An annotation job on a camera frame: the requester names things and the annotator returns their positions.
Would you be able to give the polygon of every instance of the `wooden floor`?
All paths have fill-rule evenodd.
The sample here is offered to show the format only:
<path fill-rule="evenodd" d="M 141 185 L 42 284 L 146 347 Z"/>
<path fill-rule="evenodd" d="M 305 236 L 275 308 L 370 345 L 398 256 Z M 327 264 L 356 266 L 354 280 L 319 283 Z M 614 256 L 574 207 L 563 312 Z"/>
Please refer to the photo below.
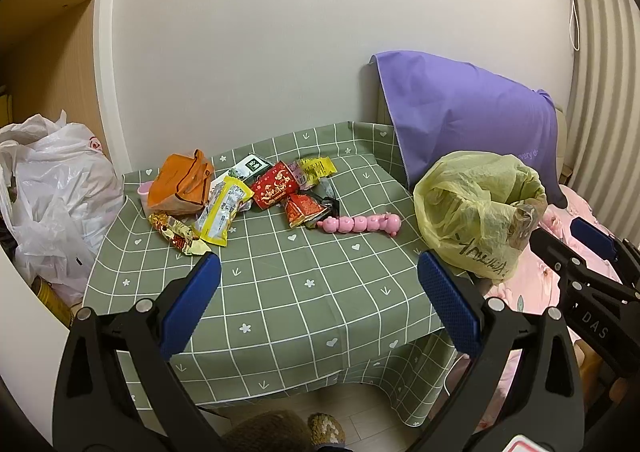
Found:
<path fill-rule="evenodd" d="M 400 421 L 384 392 L 366 384 L 337 384 L 291 398 L 220 408 L 218 413 L 237 425 L 261 412 L 276 409 L 293 410 L 305 421 L 314 412 L 331 414 L 342 425 L 347 446 L 353 452 L 404 451 L 420 432 Z"/>

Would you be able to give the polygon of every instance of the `wooden shelf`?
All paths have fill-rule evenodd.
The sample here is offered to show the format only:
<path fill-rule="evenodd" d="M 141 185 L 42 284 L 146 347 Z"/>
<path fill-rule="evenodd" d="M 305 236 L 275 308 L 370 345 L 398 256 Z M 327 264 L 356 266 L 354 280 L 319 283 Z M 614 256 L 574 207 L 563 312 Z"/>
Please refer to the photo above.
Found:
<path fill-rule="evenodd" d="M 0 0 L 0 53 L 86 0 Z"/>

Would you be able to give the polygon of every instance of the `silver screw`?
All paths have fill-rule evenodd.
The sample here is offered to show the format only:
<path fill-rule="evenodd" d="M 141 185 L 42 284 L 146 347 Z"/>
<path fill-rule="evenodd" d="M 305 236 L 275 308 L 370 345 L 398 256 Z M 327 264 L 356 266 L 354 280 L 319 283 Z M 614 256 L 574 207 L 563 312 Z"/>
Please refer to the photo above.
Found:
<path fill-rule="evenodd" d="M 78 313 L 76 313 L 76 318 L 78 320 L 87 320 L 91 316 L 91 310 L 87 307 L 80 308 Z"/>
<path fill-rule="evenodd" d="M 562 313 L 560 313 L 557 307 L 550 307 L 548 313 L 553 320 L 560 320 L 562 318 Z"/>
<path fill-rule="evenodd" d="M 138 302 L 136 302 L 136 311 L 140 313 L 146 313 L 154 306 L 154 303 L 149 298 L 142 298 Z"/>
<path fill-rule="evenodd" d="M 489 307 L 491 309 L 493 309 L 494 311 L 502 311 L 504 309 L 504 302 L 501 301 L 499 298 L 497 297 L 491 297 L 488 301 L 487 304 L 489 305 Z"/>

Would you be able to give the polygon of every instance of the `blue gripper pad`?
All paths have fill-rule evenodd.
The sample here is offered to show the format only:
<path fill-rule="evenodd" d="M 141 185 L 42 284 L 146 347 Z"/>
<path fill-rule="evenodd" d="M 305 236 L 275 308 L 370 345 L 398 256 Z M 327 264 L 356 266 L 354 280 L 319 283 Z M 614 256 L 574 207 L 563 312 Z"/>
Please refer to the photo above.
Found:
<path fill-rule="evenodd" d="M 456 349 L 472 358 L 478 356 L 481 350 L 480 323 L 431 252 L 420 254 L 418 281 Z"/>
<path fill-rule="evenodd" d="M 220 285 L 222 266 L 214 253 L 200 258 L 187 278 L 187 286 L 162 320 L 160 354 L 165 361 L 181 353 L 189 342 L 200 317 Z"/>
<path fill-rule="evenodd" d="M 571 221 L 571 235 L 598 257 L 609 262 L 616 260 L 616 249 L 613 245 L 613 240 L 581 217 L 576 217 Z"/>

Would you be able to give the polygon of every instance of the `purple fabric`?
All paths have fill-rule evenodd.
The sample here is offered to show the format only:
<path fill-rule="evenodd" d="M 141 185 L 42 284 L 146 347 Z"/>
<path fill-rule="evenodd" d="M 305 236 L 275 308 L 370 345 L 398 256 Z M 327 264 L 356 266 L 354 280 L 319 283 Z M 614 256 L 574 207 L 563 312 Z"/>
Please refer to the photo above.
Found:
<path fill-rule="evenodd" d="M 535 169 L 549 203 L 566 208 L 556 177 L 553 102 L 473 64 L 418 51 L 372 57 L 412 189 L 442 156 L 457 150 L 513 154 Z"/>

